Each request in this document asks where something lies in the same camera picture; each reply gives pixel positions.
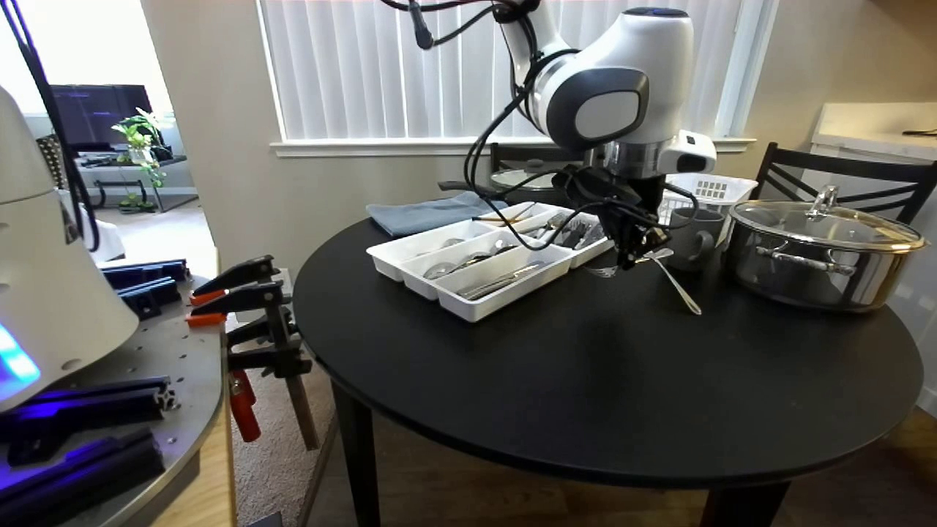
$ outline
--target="wooden furniture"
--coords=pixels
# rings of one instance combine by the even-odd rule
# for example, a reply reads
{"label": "wooden furniture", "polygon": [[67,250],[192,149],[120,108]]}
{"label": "wooden furniture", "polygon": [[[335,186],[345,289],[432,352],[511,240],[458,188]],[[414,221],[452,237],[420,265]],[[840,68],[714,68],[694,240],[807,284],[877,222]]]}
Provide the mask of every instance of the wooden furniture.
{"label": "wooden furniture", "polygon": [[155,527],[234,527],[234,456],[231,456],[231,423],[228,399],[224,399],[221,417],[215,420],[203,449],[200,474],[189,489],[154,521]]}
{"label": "wooden furniture", "polygon": [[381,524],[372,410],[505,465],[708,489],[706,524],[770,524],[788,481],[902,423],[922,380],[893,310],[839,316],[745,294],[719,266],[578,269],[465,325],[381,278],[359,222],[300,272],[296,322],[335,380],[359,521]]}
{"label": "wooden furniture", "polygon": [[872,181],[872,188],[865,181],[856,190],[839,194],[839,205],[912,222],[937,186],[937,162],[890,164],[865,158],[829,158],[767,143],[754,199],[764,197],[764,188],[773,188],[786,199],[808,203],[824,190],[811,181],[831,181],[840,188],[850,186],[850,180],[867,180]]}

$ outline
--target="window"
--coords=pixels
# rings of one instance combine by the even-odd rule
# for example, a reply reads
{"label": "window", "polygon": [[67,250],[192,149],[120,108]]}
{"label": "window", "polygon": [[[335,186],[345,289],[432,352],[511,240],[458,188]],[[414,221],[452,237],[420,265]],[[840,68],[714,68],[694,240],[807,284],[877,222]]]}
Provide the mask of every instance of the window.
{"label": "window", "polygon": [[[495,22],[420,49],[408,13],[381,0],[259,0],[281,140],[473,140],[511,101],[511,57]],[[487,3],[429,13],[449,36]],[[742,136],[776,0],[547,0],[575,48],[628,5],[676,5],[694,22],[698,61],[685,128]],[[495,139],[543,139],[511,118]]]}
{"label": "window", "polygon": [[[146,86],[155,115],[171,98],[137,0],[19,0],[50,86]],[[0,16],[0,86],[31,118],[47,115]]]}

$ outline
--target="metal cup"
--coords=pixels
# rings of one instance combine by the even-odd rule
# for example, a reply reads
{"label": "metal cup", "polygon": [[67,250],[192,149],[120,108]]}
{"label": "metal cup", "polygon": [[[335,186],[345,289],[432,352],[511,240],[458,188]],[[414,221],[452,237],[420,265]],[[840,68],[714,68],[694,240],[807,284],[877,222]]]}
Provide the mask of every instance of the metal cup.
{"label": "metal cup", "polygon": [[676,272],[700,272],[722,250],[726,216],[706,207],[672,212],[672,259],[669,266]]}

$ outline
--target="pot handle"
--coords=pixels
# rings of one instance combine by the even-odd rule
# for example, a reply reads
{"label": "pot handle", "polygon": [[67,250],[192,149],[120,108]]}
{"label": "pot handle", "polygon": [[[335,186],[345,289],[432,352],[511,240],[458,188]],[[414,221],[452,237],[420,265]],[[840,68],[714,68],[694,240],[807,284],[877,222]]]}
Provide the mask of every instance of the pot handle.
{"label": "pot handle", "polygon": [[852,275],[856,272],[852,266],[839,266],[834,260],[818,260],[818,259],[807,259],[807,254],[792,254],[792,253],[783,253],[780,247],[773,247],[773,250],[755,247],[755,253],[761,259],[773,259],[773,260],[786,260],[786,265],[798,265],[798,266],[811,266],[811,269],[821,269],[821,272],[840,272],[840,275]]}
{"label": "pot handle", "polygon": [[821,221],[831,205],[839,205],[839,186],[826,186],[826,188],[815,197],[808,216],[811,216],[811,221]]}

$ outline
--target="pot lid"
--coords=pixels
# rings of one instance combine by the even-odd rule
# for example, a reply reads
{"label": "pot lid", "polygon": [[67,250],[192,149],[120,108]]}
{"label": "pot lid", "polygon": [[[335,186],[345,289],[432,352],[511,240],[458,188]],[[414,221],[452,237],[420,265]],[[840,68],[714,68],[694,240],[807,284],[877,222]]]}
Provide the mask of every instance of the pot lid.
{"label": "pot lid", "polygon": [[826,207],[818,203],[742,203],[732,207],[742,225],[792,237],[808,247],[896,253],[909,254],[925,240],[902,222],[852,207]]}

